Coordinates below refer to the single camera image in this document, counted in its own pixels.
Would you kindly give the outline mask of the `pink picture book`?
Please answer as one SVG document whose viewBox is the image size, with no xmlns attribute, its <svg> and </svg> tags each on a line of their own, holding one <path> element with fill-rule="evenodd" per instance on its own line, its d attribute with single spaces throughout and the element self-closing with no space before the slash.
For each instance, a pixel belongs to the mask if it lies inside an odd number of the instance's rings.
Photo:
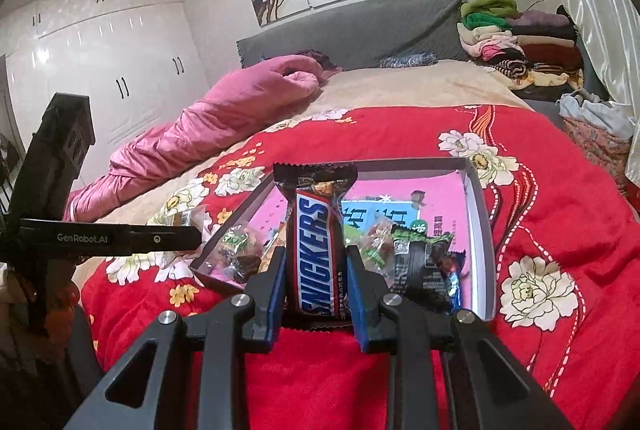
<svg viewBox="0 0 640 430">
<path fill-rule="evenodd" d="M 466 193 L 460 171 L 404 179 L 361 177 L 342 199 L 346 245 L 358 247 L 369 271 L 390 288 L 445 311 L 462 307 L 470 250 Z M 207 257 L 201 272 L 218 287 L 242 289 L 267 270 L 285 240 L 288 202 L 274 184 L 246 200 L 237 221 Z"/>
</svg>

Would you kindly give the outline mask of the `brown Snickers bar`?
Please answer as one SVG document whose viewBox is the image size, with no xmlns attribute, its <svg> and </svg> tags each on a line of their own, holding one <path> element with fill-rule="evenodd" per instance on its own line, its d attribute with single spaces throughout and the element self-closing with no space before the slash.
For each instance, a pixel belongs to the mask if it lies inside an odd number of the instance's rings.
<svg viewBox="0 0 640 430">
<path fill-rule="evenodd" d="M 273 180 L 288 202 L 284 325 L 301 330 L 350 323 L 342 202 L 352 164 L 277 164 Z"/>
</svg>

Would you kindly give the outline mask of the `clear biscuit packet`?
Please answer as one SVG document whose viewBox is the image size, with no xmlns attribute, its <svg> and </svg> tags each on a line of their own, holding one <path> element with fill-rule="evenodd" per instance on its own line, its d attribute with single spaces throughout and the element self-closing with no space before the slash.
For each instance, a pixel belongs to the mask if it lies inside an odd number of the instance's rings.
<svg viewBox="0 0 640 430">
<path fill-rule="evenodd" d="M 265 236 L 246 222 L 232 225 L 216 242 L 206 261 L 214 280 L 243 288 L 262 263 Z"/>
</svg>

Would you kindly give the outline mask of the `pink quilt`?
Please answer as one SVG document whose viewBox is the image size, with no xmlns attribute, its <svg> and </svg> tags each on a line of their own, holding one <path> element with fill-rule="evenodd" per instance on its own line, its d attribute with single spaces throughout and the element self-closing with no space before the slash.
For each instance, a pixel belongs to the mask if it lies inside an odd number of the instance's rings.
<svg viewBox="0 0 640 430">
<path fill-rule="evenodd" d="M 322 73 L 314 58 L 290 54 L 222 77 L 175 121 L 117 149 L 105 175 L 70 195 L 64 219 L 97 221 L 274 124 L 317 93 Z"/>
</svg>

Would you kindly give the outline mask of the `grey and floral clothes heap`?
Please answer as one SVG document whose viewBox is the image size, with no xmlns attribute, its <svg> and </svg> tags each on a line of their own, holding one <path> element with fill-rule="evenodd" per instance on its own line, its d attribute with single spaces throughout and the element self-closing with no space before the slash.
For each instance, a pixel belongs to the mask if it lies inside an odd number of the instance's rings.
<svg viewBox="0 0 640 430">
<path fill-rule="evenodd" d="M 582 88 L 563 94 L 558 105 L 564 131 L 589 161 L 623 175 L 636 131 L 630 106 L 605 101 Z"/>
</svg>

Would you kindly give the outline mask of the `blue snack packet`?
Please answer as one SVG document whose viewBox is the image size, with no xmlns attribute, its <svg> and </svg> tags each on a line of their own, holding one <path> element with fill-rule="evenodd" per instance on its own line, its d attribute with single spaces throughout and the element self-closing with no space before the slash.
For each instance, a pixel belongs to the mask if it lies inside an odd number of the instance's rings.
<svg viewBox="0 0 640 430">
<path fill-rule="evenodd" d="M 465 251 L 448 251 L 445 257 L 442 258 L 442 261 L 440 261 L 440 272 L 442 272 L 446 282 L 451 312 L 461 308 L 461 272 L 464 268 L 465 260 Z"/>
</svg>

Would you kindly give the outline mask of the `grey shallow cardboard box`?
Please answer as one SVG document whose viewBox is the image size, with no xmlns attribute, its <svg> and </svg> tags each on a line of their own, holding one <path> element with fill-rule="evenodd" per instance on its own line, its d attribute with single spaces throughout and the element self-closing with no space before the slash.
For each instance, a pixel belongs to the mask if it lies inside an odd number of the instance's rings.
<svg viewBox="0 0 640 430">
<path fill-rule="evenodd" d="M 450 232 L 453 251 L 465 251 L 461 272 L 463 309 L 490 321 L 496 314 L 495 251 L 480 179 L 468 159 L 452 157 L 357 161 L 358 180 L 344 200 L 345 232 L 358 235 L 384 216 L 405 225 L 426 223 L 428 235 Z M 242 288 L 218 282 L 207 273 L 206 261 L 224 232 L 246 222 L 269 242 L 286 214 L 286 200 L 267 175 L 242 199 L 232 215 L 204 246 L 191 270 L 214 291 Z"/>
</svg>

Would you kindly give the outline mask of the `pile of folded clothes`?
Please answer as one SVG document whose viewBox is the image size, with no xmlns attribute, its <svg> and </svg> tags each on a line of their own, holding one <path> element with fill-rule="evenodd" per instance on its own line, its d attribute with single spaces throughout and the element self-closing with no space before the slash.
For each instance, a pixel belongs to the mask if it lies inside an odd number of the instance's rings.
<svg viewBox="0 0 640 430">
<path fill-rule="evenodd" d="M 522 99 L 555 101 L 584 86 L 578 31 L 565 13 L 515 0 L 465 1 L 457 30 L 462 49 Z"/>
</svg>

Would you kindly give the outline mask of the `white wardrobe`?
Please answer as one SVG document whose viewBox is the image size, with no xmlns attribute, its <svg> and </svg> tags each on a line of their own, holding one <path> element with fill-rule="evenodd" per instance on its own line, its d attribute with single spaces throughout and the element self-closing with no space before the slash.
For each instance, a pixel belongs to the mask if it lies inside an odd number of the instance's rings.
<svg viewBox="0 0 640 430">
<path fill-rule="evenodd" d="M 96 143 L 75 187 L 209 88 L 182 0 L 36 0 L 2 19 L 1 52 L 23 142 L 53 94 L 89 97 Z"/>
</svg>

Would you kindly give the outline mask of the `grey headboard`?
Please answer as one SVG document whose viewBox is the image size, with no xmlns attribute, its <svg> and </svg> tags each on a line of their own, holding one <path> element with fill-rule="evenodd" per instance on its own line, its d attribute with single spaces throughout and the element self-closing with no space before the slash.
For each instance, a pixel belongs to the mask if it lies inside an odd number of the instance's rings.
<svg viewBox="0 0 640 430">
<path fill-rule="evenodd" d="M 345 71 L 376 68 L 389 57 L 432 53 L 466 61 L 457 24 L 462 0 L 364 0 L 319 11 L 257 35 L 236 48 L 244 68 L 262 60 L 314 50 Z"/>
</svg>

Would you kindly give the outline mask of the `black green snack packet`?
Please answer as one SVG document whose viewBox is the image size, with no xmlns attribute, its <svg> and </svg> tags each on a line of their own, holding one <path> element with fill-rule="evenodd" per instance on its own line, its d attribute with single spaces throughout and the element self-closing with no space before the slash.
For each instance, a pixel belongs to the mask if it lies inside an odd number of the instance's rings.
<svg viewBox="0 0 640 430">
<path fill-rule="evenodd" d="M 448 271 L 442 261 L 448 256 L 453 238 L 449 232 L 427 236 L 395 225 L 392 230 L 394 273 L 390 291 L 427 310 L 449 312 L 452 301 L 448 293 Z"/>
</svg>

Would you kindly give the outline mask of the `clear red candy packet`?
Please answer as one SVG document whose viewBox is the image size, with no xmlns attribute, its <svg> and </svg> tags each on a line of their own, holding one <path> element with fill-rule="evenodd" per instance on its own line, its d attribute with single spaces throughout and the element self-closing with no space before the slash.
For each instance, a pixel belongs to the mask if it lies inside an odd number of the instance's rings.
<svg viewBox="0 0 640 430">
<path fill-rule="evenodd" d="M 370 228 L 348 239 L 349 245 L 355 245 L 364 267 L 388 279 L 393 274 L 394 243 L 392 238 L 394 223 L 378 215 Z"/>
</svg>

